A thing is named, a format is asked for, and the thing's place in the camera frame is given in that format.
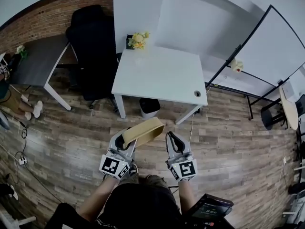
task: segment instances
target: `table leg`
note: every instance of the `table leg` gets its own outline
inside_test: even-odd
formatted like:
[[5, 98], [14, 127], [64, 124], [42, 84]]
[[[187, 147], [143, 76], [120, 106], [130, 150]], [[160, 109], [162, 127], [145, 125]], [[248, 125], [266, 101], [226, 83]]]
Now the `table leg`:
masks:
[[276, 123], [279, 123], [280, 121], [284, 120], [285, 119], [285, 116], [282, 116], [282, 117], [279, 117], [277, 118], [276, 120], [272, 120], [271, 122], [269, 122], [266, 127], [269, 127], [269, 126], [272, 126]]
[[115, 101], [116, 101], [116, 105], [118, 106], [121, 118], [125, 119], [126, 118], [126, 113], [125, 113], [125, 109], [124, 109], [124, 103], [123, 103], [122, 95], [114, 94], [114, 98], [115, 98]]
[[183, 115], [180, 116], [180, 118], [178, 118], [176, 120], [176, 125], [181, 124], [183, 121], [185, 121], [188, 117], [190, 117], [195, 111], [197, 111], [198, 109], [200, 109], [202, 107], [202, 105], [194, 105], [192, 104]]
[[284, 116], [284, 113], [279, 113], [278, 115], [273, 116], [273, 117], [271, 118], [271, 121], [275, 121], [276, 119], [278, 119], [278, 118], [280, 118], [280, 117], [283, 117], [283, 116]]
[[62, 97], [60, 97], [58, 95], [57, 92], [55, 92], [55, 90], [49, 85], [49, 83], [46, 83], [45, 86], [43, 87], [53, 98], [55, 98], [57, 100], [57, 102], [59, 102], [65, 109], [67, 110], [71, 110], [71, 106], [68, 105], [66, 103], [66, 101], [64, 101], [62, 99]]

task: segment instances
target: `black metal frame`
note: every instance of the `black metal frame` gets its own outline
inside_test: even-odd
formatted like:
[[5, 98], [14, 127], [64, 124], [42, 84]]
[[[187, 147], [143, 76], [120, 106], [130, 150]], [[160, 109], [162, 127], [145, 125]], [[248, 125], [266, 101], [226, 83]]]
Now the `black metal frame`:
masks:
[[[211, 78], [211, 80], [205, 85], [205, 87], [207, 88], [209, 85], [212, 84], [213, 80], [215, 80], [215, 78], [225, 69], [225, 67], [230, 67], [229, 66], [229, 63], [235, 58], [235, 56], [240, 52], [240, 50], [247, 44], [247, 42], [250, 40], [250, 38], [253, 36], [253, 34], [256, 32], [256, 30], [258, 29], [258, 27], [261, 25], [261, 23], [264, 21], [265, 17], [267, 16], [267, 14], [269, 13], [269, 11], [271, 9], [274, 9], [278, 14], [279, 16], [281, 16], [281, 18], [286, 22], [286, 24], [290, 27], [290, 29], [293, 31], [293, 33], [296, 35], [296, 37], [298, 38], [298, 40], [300, 41], [300, 43], [302, 44], [302, 46], [304, 47], [305, 49], [305, 46], [304, 44], [302, 43], [301, 39], [299, 38], [299, 36], [296, 34], [296, 32], [294, 31], [294, 29], [291, 27], [291, 25], [288, 23], [288, 21], [280, 14], [280, 12], [273, 6], [273, 5], [269, 5], [267, 11], [265, 12], [265, 14], [262, 16], [262, 18], [260, 19], [260, 21], [258, 22], [258, 24], [255, 26], [255, 28], [253, 29], [253, 31], [250, 33], [250, 35], [247, 37], [247, 39], [243, 42], [242, 45], [238, 45], [238, 47], [234, 50], [234, 52], [231, 54], [231, 56], [225, 61], [225, 63], [222, 65], [222, 67], [217, 71], [217, 73]], [[284, 84], [286, 81], [289, 80], [289, 78], [296, 72], [298, 71], [303, 65], [305, 64], [305, 62], [299, 67], [297, 68], [287, 79], [285, 79], [284, 81], [283, 80], [280, 80], [278, 85], [277, 86], [274, 86], [273, 84], [263, 80], [263, 79], [260, 79], [254, 75], [251, 75], [247, 72], [244, 72], [244, 71], [241, 71], [242, 73], [245, 73], [247, 75], [250, 75], [252, 77], [255, 77], [256, 79], [259, 79], [265, 83], [268, 83], [270, 84], [271, 86], [274, 86], [274, 88], [272, 88], [270, 91], [268, 91], [267, 93], [265, 93], [263, 96], [259, 97], [259, 96], [253, 96], [253, 94], [249, 94], [249, 93], [246, 93], [246, 92], [242, 92], [243, 95], [245, 95], [247, 97], [247, 100], [248, 100], [248, 104], [249, 104], [249, 109], [250, 109], [250, 114], [251, 114], [251, 117], [249, 117], [249, 120], [252, 120], [253, 119], [253, 113], [252, 113], [252, 108], [251, 106], [254, 105], [255, 103], [257, 103], [258, 101], [260, 100], [268, 100], [266, 99], [265, 97], [267, 95], [269, 95], [270, 93], [272, 93], [273, 91], [275, 91], [277, 88], [279, 88], [282, 84]], [[238, 90], [233, 90], [231, 88], [226, 88], [226, 90], [228, 91], [231, 91], [231, 92], [239, 92]], [[255, 97], [257, 98], [254, 102], [250, 102], [250, 99], [249, 99], [249, 96], [251, 97]], [[271, 101], [271, 100], [268, 100], [270, 102], [273, 102], [275, 104], [278, 104], [277, 101]]]

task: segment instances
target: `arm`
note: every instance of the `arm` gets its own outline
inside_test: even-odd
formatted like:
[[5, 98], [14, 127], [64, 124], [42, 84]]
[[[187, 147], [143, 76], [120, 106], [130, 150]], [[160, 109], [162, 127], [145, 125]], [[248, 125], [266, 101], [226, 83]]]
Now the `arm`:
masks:
[[84, 201], [77, 213], [90, 222], [95, 221], [117, 183], [117, 179], [106, 177], [100, 186]]
[[182, 214], [185, 214], [196, 203], [190, 181], [180, 181], [179, 197]]

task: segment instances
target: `small trash can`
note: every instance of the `small trash can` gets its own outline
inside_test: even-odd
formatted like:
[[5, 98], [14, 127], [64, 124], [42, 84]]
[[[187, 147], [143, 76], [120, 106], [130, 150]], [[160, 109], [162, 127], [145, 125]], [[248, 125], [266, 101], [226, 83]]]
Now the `small trash can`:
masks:
[[144, 119], [154, 117], [160, 110], [160, 104], [157, 99], [140, 98], [140, 109]]

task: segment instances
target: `person sitting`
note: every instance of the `person sitting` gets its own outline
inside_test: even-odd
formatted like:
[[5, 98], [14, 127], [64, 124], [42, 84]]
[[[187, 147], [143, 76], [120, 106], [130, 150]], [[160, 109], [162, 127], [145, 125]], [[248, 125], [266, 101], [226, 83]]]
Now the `person sitting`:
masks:
[[38, 118], [41, 114], [43, 103], [38, 101], [34, 107], [23, 102], [21, 94], [11, 87], [6, 80], [10, 74], [8, 69], [0, 66], [0, 105], [9, 108], [14, 113], [25, 116], [27, 120], [31, 119], [31, 114]]

